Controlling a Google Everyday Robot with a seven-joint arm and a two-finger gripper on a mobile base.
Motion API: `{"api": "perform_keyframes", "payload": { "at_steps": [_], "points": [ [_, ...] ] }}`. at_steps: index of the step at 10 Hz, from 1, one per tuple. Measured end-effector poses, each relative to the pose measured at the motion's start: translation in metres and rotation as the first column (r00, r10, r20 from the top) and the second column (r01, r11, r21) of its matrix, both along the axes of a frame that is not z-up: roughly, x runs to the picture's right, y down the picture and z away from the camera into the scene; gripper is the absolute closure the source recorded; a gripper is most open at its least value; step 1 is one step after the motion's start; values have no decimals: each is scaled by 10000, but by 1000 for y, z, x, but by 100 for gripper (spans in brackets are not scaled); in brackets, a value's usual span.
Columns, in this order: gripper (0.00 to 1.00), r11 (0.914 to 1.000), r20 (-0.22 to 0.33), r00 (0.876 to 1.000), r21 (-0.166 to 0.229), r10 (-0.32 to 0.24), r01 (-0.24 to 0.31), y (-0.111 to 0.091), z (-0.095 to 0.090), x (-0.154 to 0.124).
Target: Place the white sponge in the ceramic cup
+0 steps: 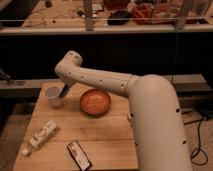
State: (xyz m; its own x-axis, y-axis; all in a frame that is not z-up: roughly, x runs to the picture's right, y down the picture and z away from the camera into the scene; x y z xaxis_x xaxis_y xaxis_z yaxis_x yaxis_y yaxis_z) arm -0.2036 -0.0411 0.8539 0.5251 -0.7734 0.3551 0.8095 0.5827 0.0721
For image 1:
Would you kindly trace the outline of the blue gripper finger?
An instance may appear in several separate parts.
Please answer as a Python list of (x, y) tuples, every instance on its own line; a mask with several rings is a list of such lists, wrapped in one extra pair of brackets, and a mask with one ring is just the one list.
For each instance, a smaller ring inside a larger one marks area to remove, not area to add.
[(68, 91), (69, 91), (69, 86), (65, 84), (61, 90), (60, 98), (65, 97), (67, 95)]

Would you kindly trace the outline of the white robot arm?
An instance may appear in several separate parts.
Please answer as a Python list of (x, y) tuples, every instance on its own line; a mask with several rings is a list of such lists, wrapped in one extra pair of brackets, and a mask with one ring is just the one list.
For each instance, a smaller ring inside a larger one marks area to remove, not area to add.
[(139, 171), (193, 171), (176, 91), (166, 78), (83, 68), (69, 51), (55, 67), (66, 85), (76, 82), (129, 99)]

